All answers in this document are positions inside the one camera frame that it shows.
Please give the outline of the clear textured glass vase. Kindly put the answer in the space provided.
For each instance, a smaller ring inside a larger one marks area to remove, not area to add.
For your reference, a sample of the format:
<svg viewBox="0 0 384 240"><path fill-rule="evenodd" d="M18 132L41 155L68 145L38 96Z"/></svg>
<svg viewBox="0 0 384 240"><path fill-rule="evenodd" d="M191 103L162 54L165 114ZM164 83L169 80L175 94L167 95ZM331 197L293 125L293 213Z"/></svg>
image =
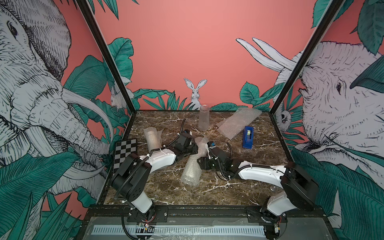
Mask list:
<svg viewBox="0 0 384 240"><path fill-rule="evenodd" d="M210 125L210 108L208 105L202 105L200 107L199 115L199 130L207 131Z"/></svg>

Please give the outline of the bubble wrap pile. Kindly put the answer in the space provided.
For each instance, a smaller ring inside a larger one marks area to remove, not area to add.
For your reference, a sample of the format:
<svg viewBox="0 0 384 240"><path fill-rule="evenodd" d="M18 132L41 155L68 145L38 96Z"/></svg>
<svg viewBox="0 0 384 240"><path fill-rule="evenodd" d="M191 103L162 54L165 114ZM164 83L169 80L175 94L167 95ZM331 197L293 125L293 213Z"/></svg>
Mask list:
<svg viewBox="0 0 384 240"><path fill-rule="evenodd" d="M181 176L182 183L192 187L196 187L199 184L203 170L201 170L200 165L198 164L198 159L207 155L208 141L209 140L206 137L197 137L195 139L198 146L198 153L190 155Z"/></svg>

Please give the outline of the bubble wrap sheet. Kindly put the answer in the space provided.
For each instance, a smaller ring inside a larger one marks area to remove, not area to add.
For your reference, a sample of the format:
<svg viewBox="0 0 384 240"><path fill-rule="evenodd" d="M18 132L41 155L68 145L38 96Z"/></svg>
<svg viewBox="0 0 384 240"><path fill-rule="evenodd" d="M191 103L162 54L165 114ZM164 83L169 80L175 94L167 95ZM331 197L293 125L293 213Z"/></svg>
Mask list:
<svg viewBox="0 0 384 240"><path fill-rule="evenodd" d="M262 111L258 109L239 108L232 116L217 124L219 127L218 131L227 139L231 140L261 114Z"/></svg>
<svg viewBox="0 0 384 240"><path fill-rule="evenodd" d="M144 135L147 140L149 152L153 149L159 149L162 145L162 130L158 131L155 127L144 129Z"/></svg>

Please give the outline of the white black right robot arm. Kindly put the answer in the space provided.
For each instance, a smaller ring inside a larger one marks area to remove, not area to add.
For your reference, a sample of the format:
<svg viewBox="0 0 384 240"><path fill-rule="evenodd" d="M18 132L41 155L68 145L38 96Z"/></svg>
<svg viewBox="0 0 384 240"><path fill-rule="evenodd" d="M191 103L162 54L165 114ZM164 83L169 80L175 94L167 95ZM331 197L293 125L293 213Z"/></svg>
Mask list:
<svg viewBox="0 0 384 240"><path fill-rule="evenodd" d="M197 160L202 170L217 170L226 180L241 179L267 183L281 188L279 194L269 197L260 207L262 221L277 223L283 214L299 209L313 211L319 185L302 167L294 162L286 165L268 166L230 158L216 146L209 146L208 153Z"/></svg>

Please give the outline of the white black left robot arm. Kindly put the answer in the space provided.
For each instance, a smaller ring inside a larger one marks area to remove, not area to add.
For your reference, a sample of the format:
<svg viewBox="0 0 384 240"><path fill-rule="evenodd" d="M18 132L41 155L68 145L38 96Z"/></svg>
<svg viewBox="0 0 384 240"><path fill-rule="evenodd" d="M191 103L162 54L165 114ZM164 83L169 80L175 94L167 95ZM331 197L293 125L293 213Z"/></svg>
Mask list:
<svg viewBox="0 0 384 240"><path fill-rule="evenodd" d="M153 149L145 156L129 154L112 176L111 187L116 190L114 200L125 201L137 210L144 223L151 222L156 214L153 201L144 192L150 173L198 153L191 131L184 130L185 122L183 119L177 137L169 144Z"/></svg>

